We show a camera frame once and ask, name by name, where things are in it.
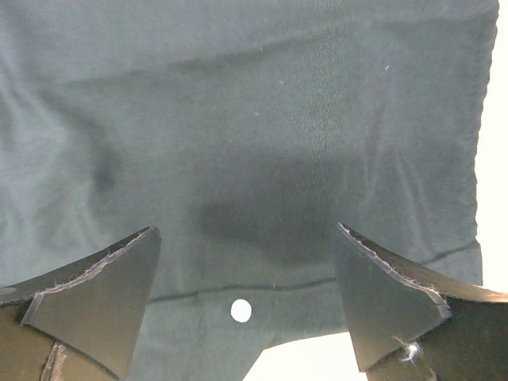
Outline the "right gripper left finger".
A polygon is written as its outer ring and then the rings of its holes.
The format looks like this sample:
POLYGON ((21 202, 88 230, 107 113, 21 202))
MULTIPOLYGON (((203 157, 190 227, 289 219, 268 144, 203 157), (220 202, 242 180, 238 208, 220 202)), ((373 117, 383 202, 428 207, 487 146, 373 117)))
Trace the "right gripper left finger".
POLYGON ((147 227, 1 289, 3 380, 124 380, 160 257, 147 227))

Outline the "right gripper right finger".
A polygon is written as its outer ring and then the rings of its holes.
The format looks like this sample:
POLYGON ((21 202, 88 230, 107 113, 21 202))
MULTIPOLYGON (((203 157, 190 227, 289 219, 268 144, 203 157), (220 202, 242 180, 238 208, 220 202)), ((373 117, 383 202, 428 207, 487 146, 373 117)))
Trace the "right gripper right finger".
POLYGON ((507 295, 421 266, 339 224, 336 272, 369 380, 505 380, 507 295))

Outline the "black long sleeve shirt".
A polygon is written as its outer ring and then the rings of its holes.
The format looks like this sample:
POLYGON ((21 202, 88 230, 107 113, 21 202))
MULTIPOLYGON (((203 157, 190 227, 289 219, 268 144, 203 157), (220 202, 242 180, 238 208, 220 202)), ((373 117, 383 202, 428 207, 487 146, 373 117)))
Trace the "black long sleeve shirt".
POLYGON ((4 1, 1 282, 162 236, 131 380, 344 330, 338 224, 481 284, 496 1, 4 1))

